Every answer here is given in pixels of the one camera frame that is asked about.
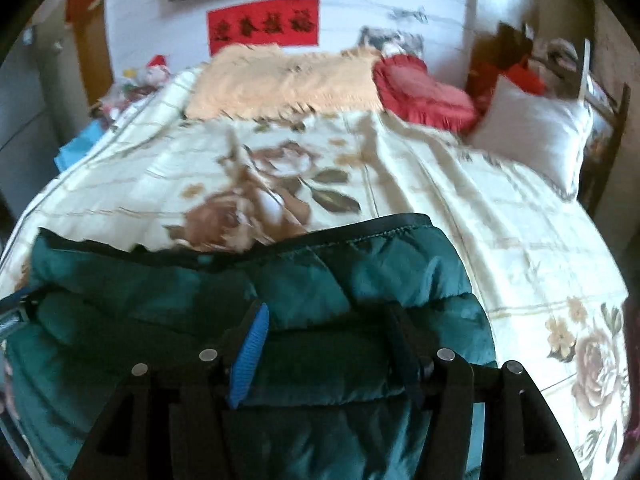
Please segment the dark green quilted jacket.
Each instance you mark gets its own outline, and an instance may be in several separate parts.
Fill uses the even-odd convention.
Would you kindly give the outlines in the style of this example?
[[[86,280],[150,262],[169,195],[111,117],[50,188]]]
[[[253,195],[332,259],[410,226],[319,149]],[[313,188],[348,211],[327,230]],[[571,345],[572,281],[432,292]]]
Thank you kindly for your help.
[[[436,353],[494,365],[446,235],[393,214],[241,255],[41,231],[6,342],[57,479],[409,479]]]

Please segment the cream floral checked bedspread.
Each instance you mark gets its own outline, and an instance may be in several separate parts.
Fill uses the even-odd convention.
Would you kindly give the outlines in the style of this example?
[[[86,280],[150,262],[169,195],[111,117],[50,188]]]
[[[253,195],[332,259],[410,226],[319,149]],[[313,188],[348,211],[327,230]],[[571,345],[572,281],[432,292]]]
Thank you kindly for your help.
[[[585,209],[533,170],[456,136],[379,112],[319,114],[299,126],[186,118],[198,72],[130,107],[28,205],[1,259],[2,292],[28,277],[39,229],[118,249],[246,246],[251,174],[295,196],[311,231],[426,214],[457,249],[500,360],[521,361],[582,474],[620,466],[630,393],[627,289]]]

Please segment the white square pillow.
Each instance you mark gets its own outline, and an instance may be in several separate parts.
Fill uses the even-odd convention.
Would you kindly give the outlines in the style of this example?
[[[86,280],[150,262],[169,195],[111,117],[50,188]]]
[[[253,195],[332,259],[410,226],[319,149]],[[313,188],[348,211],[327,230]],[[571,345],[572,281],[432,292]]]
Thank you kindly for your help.
[[[535,96],[501,76],[470,144],[529,167],[574,200],[592,125],[585,102]]]

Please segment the blue paper bag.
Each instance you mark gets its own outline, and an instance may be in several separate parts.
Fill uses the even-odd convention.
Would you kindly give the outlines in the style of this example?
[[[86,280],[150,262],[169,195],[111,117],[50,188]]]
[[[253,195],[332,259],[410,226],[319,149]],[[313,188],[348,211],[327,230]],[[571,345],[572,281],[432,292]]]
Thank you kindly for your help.
[[[77,136],[58,149],[53,159],[60,174],[83,159],[104,135],[107,125],[95,119]]]

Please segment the peach fringed pillow cover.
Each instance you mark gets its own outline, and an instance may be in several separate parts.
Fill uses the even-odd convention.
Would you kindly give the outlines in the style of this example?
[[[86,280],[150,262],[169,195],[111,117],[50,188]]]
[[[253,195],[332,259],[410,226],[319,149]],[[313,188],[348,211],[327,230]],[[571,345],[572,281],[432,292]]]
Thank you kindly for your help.
[[[232,44],[195,81],[186,118],[292,119],[308,114],[382,110],[373,81],[375,49],[291,54],[276,44]]]

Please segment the red heart-shaped cushion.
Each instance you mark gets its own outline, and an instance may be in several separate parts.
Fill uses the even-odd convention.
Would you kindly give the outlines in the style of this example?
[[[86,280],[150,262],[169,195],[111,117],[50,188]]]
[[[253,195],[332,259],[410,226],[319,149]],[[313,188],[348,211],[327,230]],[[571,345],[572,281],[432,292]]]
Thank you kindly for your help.
[[[465,91],[434,79],[414,55],[381,58],[373,67],[372,78],[383,107],[405,122],[466,133],[480,120]]]

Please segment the pig plush toy red hat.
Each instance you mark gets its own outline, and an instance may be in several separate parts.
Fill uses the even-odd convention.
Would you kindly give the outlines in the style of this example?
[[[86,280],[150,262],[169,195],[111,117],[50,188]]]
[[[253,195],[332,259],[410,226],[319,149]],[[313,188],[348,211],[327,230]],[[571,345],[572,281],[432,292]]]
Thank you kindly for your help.
[[[171,77],[165,55],[154,55],[148,64],[137,71],[136,83],[140,87],[160,88]]]

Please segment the grey refrigerator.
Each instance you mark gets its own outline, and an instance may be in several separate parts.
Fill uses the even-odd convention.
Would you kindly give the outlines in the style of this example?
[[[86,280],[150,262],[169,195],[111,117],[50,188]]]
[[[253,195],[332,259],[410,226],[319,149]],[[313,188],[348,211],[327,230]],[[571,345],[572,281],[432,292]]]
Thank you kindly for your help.
[[[13,218],[58,175],[59,147],[34,52],[18,38],[1,65],[1,201]]]

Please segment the framed photo on headboard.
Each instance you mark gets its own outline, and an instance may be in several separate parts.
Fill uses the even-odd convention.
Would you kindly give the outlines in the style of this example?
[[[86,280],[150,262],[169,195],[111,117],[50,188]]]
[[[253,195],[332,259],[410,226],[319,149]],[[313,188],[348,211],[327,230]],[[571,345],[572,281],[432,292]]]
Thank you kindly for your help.
[[[424,53],[421,35],[390,28],[363,27],[360,29],[358,46],[379,50],[383,56],[408,54],[423,58]]]

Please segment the red banner with black characters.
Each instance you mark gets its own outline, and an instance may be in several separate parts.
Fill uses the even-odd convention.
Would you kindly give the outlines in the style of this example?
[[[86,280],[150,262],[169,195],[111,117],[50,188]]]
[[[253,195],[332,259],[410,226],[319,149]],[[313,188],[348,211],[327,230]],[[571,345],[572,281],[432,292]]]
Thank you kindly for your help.
[[[209,11],[209,54],[229,44],[318,46],[319,9],[320,0],[260,0]]]

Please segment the wooden chair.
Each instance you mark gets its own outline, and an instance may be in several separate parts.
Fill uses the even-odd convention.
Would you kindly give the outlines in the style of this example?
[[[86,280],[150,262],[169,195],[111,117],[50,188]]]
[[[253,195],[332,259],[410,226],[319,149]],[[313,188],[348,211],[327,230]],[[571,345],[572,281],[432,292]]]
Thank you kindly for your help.
[[[560,38],[538,49],[503,24],[498,45],[506,68],[486,96],[471,145],[536,171],[593,217],[622,143],[630,85],[618,101],[600,86],[588,39],[580,50]]]

